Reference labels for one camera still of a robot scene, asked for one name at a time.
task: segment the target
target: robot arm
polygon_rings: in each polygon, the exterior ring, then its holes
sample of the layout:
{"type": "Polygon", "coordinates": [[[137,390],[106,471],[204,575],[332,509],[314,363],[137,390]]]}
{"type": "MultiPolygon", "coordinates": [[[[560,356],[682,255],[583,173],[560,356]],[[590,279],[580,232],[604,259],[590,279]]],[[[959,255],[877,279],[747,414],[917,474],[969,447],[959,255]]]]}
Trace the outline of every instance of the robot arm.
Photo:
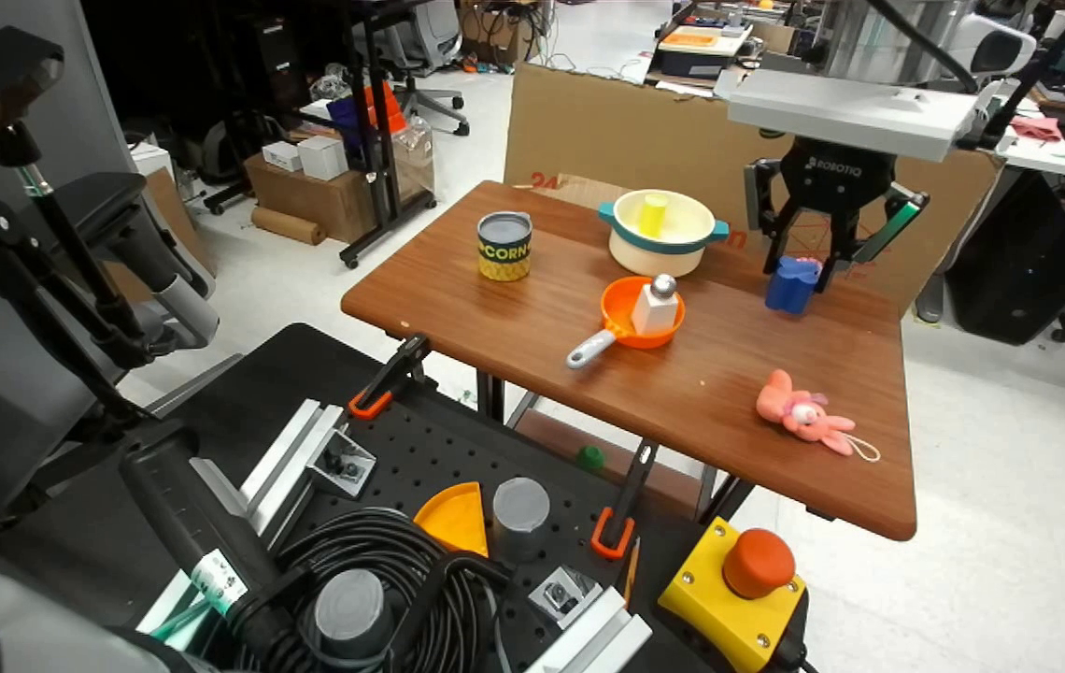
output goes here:
{"type": "Polygon", "coordinates": [[[858,33],[875,33],[877,22],[888,22],[895,33],[907,33],[907,52],[922,49],[973,89],[974,77],[919,33],[943,28],[933,38],[950,39],[951,26],[973,26],[959,8],[943,14],[937,3],[922,0],[831,0],[827,19],[832,22],[827,28],[831,54],[818,63],[818,75],[747,70],[721,75],[712,85],[712,93],[727,99],[733,120],[795,135],[782,161],[747,163],[747,215],[750,229],[768,235],[767,274],[778,269],[790,229],[804,209],[831,215],[818,292],[842,262],[875,262],[925,209],[925,194],[895,184],[895,158],[943,161],[951,144],[996,144],[1025,93],[1065,49],[1062,33],[1020,70],[1020,85],[996,99],[990,93],[919,89],[922,63],[884,63],[892,52],[858,39],[858,33]],[[790,185],[782,209],[768,199],[778,174],[790,185]],[[875,199],[884,199],[884,223],[858,239],[858,209],[875,199]]]}

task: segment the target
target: floor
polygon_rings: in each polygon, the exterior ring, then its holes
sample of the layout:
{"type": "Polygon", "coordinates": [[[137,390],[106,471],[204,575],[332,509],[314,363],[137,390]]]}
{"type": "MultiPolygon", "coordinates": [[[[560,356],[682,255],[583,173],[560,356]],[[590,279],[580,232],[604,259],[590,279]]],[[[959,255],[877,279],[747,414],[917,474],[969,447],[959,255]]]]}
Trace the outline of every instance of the floor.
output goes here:
{"type": "MultiPolygon", "coordinates": [[[[667,0],[560,3],[543,58],[624,75],[643,63],[667,0]]],[[[509,75],[437,75],[468,95],[472,139],[437,135],[437,199],[501,178],[509,75]]],[[[298,245],[245,223],[245,204],[204,215],[224,323],[204,351],[167,356],[123,380],[153,401],[286,322],[385,358],[391,341],[339,315],[339,292],[412,239],[435,211],[385,239],[360,269],[339,241],[298,245]]],[[[738,525],[773,525],[809,583],[809,661],[831,673],[1054,673],[1065,670],[1065,348],[1004,348],[951,323],[904,316],[919,535],[884,542],[756,493],[738,525]]],[[[430,358],[456,401],[472,368],[430,358]]]]}

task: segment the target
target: wooden table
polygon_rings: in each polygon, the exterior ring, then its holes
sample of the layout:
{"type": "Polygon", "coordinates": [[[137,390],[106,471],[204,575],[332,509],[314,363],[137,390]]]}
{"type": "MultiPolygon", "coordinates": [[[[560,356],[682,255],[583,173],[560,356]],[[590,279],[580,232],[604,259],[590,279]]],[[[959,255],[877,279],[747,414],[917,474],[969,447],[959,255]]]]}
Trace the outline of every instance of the wooden table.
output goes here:
{"type": "Polygon", "coordinates": [[[397,335],[422,332],[451,358],[616,423],[737,477],[852,520],[884,537],[917,535],[902,309],[838,277],[804,316],[773,315],[763,262],[712,241],[680,279],[689,322],[664,351],[610,348],[595,366],[564,356],[603,323],[603,289],[624,269],[596,211],[477,184],[344,294],[344,309],[397,335]],[[534,215],[530,277],[477,277],[474,223],[491,209],[534,215]],[[773,366],[852,414],[877,464],[842,459],[756,419],[773,366]]]}

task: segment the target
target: table leg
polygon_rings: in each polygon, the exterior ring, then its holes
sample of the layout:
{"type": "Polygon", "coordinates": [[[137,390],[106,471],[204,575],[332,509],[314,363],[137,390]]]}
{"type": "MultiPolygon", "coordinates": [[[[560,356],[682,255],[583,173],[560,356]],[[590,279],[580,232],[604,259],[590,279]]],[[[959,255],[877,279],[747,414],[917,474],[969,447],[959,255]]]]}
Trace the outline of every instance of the table leg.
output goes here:
{"type": "Polygon", "coordinates": [[[917,294],[913,301],[917,316],[937,323],[943,309],[946,309],[946,266],[933,269],[933,277],[925,279],[925,289],[917,294]]]}
{"type": "Polygon", "coordinates": [[[538,397],[534,397],[534,392],[525,392],[525,397],[516,402],[516,411],[509,411],[509,427],[518,427],[518,423],[523,423],[523,414],[525,414],[534,402],[538,402],[538,397]]]}
{"type": "Polygon", "coordinates": [[[719,467],[702,464],[702,477],[695,484],[695,512],[705,512],[712,505],[719,467]]]}
{"type": "Polygon", "coordinates": [[[709,509],[702,512],[702,522],[709,522],[712,514],[733,520],[733,512],[738,512],[738,505],[747,500],[750,490],[756,490],[756,483],[747,483],[738,474],[725,474],[721,490],[712,493],[709,509]]]}
{"type": "Polygon", "coordinates": [[[501,378],[477,368],[477,411],[484,419],[497,419],[506,423],[506,390],[501,390],[501,378]]]}

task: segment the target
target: cardboard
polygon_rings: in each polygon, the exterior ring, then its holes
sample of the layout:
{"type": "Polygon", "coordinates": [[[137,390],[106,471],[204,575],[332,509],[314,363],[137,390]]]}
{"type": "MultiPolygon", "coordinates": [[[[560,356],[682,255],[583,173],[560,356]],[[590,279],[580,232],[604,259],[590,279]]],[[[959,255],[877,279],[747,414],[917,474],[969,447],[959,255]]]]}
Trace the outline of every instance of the cardboard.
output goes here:
{"type": "MultiPolygon", "coordinates": [[[[664,185],[742,229],[742,169],[758,158],[783,158],[783,148],[790,139],[763,139],[756,125],[733,124],[725,99],[525,63],[516,70],[506,184],[567,173],[616,185],[664,185]]],[[[943,163],[895,161],[895,178],[925,191],[930,209],[875,266],[842,277],[856,277],[904,309],[973,221],[995,174],[996,163],[988,153],[958,148],[943,163]]],[[[882,221],[877,199],[863,209],[858,235],[882,221]]],[[[827,255],[827,241],[831,221],[807,211],[793,229],[790,251],[827,255]]],[[[742,245],[763,259],[767,239],[750,232],[742,245]]]]}
{"type": "Polygon", "coordinates": [[[497,63],[497,67],[523,63],[530,49],[538,43],[538,33],[525,19],[484,9],[484,0],[462,0],[461,26],[462,26],[462,52],[477,54],[483,63],[497,63]]]}
{"type": "MultiPolygon", "coordinates": [[[[301,139],[332,135],[344,140],[339,129],[301,124],[286,139],[298,144],[301,139]]],[[[435,194],[435,129],[427,124],[405,124],[405,129],[391,129],[391,173],[397,173],[397,199],[412,201],[418,191],[435,194]]]]}
{"type": "Polygon", "coordinates": [[[763,39],[763,52],[778,52],[778,54],[783,54],[790,49],[793,49],[793,26],[783,26],[783,22],[756,22],[756,33],[750,38],[758,38],[763,39]]]}
{"type": "Polygon", "coordinates": [[[585,174],[567,174],[567,173],[530,173],[525,184],[516,184],[518,191],[538,191],[583,209],[596,209],[603,201],[621,199],[626,185],[585,178],[585,174]]]}
{"type": "Polygon", "coordinates": [[[266,204],[254,204],[254,223],[261,232],[274,232],[274,235],[284,235],[284,239],[298,239],[305,245],[320,241],[320,232],[319,232],[314,221],[301,221],[301,215],[290,215],[290,211],[275,211],[275,209],[266,209],[266,204]]]}
{"type": "Polygon", "coordinates": [[[245,178],[254,184],[258,204],[298,215],[298,221],[314,221],[319,239],[351,241],[374,229],[370,185],[364,173],[309,178],[309,174],[266,163],[261,153],[245,158],[243,169],[245,169],[245,178]]]}

